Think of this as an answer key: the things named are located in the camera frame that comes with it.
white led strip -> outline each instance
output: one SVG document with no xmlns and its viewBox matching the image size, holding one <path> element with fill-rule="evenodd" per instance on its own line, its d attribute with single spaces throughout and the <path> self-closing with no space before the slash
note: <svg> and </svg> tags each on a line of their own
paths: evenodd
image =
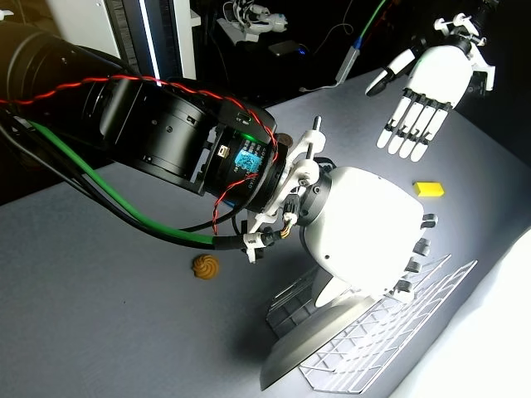
<svg viewBox="0 0 531 398">
<path fill-rule="evenodd" d="M 142 12 L 142 22 L 144 23 L 144 30 L 146 31 L 146 38 L 148 39 L 149 56 L 151 57 L 151 65 L 153 65 L 153 73 L 155 78 L 160 79 L 158 72 L 157 56 L 155 55 L 155 47 L 153 45 L 153 38 L 151 37 L 151 28 L 149 27 L 148 11 L 146 10 L 146 3 L 144 0 L 139 0 L 140 11 Z"/>
</svg>

table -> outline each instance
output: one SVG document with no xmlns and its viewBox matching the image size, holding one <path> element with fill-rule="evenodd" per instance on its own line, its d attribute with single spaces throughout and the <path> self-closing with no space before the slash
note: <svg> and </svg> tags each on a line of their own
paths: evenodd
<svg viewBox="0 0 531 398">
<path fill-rule="evenodd" d="M 440 217 L 428 260 L 452 253 L 453 267 L 480 262 L 367 397 L 388 396 L 507 247 L 531 225 L 531 170 L 453 113 L 419 163 L 377 149 L 401 83 L 367 99 L 375 72 L 270 109 L 279 132 L 297 138 L 323 116 L 323 156 L 375 172 L 413 194 L 436 180 L 446 195 L 426 199 Z M 199 198 L 114 164 L 101 174 L 138 208 L 169 225 L 212 213 Z M 143 235 L 65 184 L 0 207 L 0 396 L 319 397 L 298 370 L 260 392 L 261 363 L 275 342 L 265 322 L 270 298 L 310 267 L 297 234 L 257 265 L 220 252 L 221 273 L 195 279 L 198 250 Z M 221 232 L 230 232 L 222 226 Z"/>
</svg>

yellow block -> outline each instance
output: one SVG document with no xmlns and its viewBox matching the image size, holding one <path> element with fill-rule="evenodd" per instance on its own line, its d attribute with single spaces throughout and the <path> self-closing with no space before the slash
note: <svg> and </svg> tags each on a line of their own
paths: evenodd
<svg viewBox="0 0 531 398">
<path fill-rule="evenodd" d="M 445 190 L 440 182 L 415 182 L 415 192 L 419 197 L 442 197 Z"/>
</svg>

green cable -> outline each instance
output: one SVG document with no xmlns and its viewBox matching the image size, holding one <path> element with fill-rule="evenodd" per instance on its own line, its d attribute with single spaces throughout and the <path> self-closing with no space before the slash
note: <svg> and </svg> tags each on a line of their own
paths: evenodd
<svg viewBox="0 0 531 398">
<path fill-rule="evenodd" d="M 77 153 L 72 150 L 66 143 L 57 137 L 50 129 L 41 126 L 40 124 L 30 122 L 31 125 L 44 135 L 51 143 L 59 148 L 72 162 L 74 162 L 87 176 L 92 179 L 107 195 L 112 197 L 116 203 L 124 208 L 132 217 L 139 222 L 153 228 L 154 230 L 163 232 L 164 234 L 174 236 L 183 240 L 190 240 L 192 242 L 213 245 L 214 238 L 209 235 L 193 234 L 192 232 L 181 231 L 170 226 L 165 226 L 154 220 L 151 220 L 144 214 L 140 213 L 130 203 L 128 203 L 113 187 L 111 187 L 91 166 L 88 165 Z"/>
<path fill-rule="evenodd" d="M 365 25 L 365 28 L 362 30 L 362 34 L 359 35 L 359 40 L 361 41 L 363 39 L 363 36 L 365 36 L 365 33 L 367 33 L 367 29 L 373 24 L 373 21 L 374 21 L 374 18 L 376 18 L 377 14 L 379 13 L 380 11 L 380 8 L 383 7 L 383 4 L 385 4 L 387 0 L 382 0 L 380 2 L 380 5 L 378 5 L 378 7 L 376 8 L 376 10 L 374 10 L 374 13 L 373 15 L 371 16 L 371 19 L 368 20 L 367 22 L 367 25 Z"/>
</svg>

blue label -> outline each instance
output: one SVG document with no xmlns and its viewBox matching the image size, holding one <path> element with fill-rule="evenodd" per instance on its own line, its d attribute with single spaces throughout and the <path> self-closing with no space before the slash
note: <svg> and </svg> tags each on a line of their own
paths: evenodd
<svg viewBox="0 0 531 398">
<path fill-rule="evenodd" d="M 243 149 L 236 156 L 234 163 L 239 167 L 247 170 L 248 172 L 258 172 L 260 167 L 261 159 L 256 156 L 254 153 L 249 153 Z"/>
</svg>

